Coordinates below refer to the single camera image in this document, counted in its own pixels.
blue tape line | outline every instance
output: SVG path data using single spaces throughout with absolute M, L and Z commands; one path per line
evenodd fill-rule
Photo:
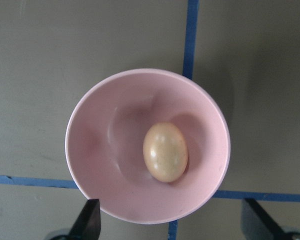
M 192 79 L 195 61 L 199 0 L 188 0 L 182 75 Z
M 73 180 L 19 177 L 19 176 L 6 176 L 6 175 L 0 175 L 0 184 L 62 188 L 62 189 L 78 189 L 76 183 Z
M 213 198 L 300 203 L 300 194 L 218 190 Z
M 176 240 L 178 230 L 178 220 L 169 222 L 168 240 Z

table surface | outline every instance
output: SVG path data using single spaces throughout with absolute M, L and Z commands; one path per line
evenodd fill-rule
M 86 201 L 81 192 L 18 177 L 72 180 L 68 120 L 102 79 L 136 68 L 182 74 L 187 6 L 0 0 L 0 240 L 69 230 Z M 240 198 L 258 193 L 280 225 L 300 229 L 300 0 L 201 0 L 196 27 L 192 79 L 226 118 L 231 158 L 218 194 L 178 221 L 177 239 L 244 239 Z M 106 213 L 101 222 L 101 240 L 167 239 L 168 223 Z

pink bowl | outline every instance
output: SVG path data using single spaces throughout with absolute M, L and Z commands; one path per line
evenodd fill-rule
M 143 140 L 157 122 L 172 122 L 189 152 L 184 174 L 172 183 L 154 179 Z M 159 69 L 128 70 L 90 89 L 75 107 L 65 136 L 71 175 L 101 210 L 132 223 L 182 218 L 206 203 L 229 163 L 230 137 L 215 101 L 197 84 Z

gray tabletop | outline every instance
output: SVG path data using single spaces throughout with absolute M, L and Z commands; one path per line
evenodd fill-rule
M 64 140 L 79 99 L 124 70 L 182 74 L 186 23 L 186 0 L 0 0 L 0 240 L 69 230 L 86 201 L 78 189 L 14 177 L 72 180 Z M 300 229 L 300 0 L 201 0 L 192 79 L 227 120 L 231 158 L 225 198 L 180 219 L 177 239 L 244 239 L 244 194 Z M 101 240 L 167 239 L 168 223 L 101 222 Z

egg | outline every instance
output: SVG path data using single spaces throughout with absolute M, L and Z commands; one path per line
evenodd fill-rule
M 188 147 L 184 135 L 173 123 L 154 124 L 144 137 L 143 157 L 154 178 L 165 183 L 177 180 L 188 163 Z

